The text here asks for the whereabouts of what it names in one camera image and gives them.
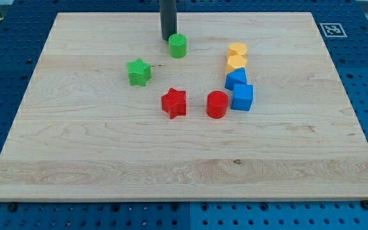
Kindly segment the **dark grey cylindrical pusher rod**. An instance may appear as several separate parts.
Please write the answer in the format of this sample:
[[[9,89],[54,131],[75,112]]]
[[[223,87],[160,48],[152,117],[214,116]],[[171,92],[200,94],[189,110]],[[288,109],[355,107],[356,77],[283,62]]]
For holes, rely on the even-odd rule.
[[[168,41],[171,35],[177,33],[176,0],[159,0],[159,8],[162,39]]]

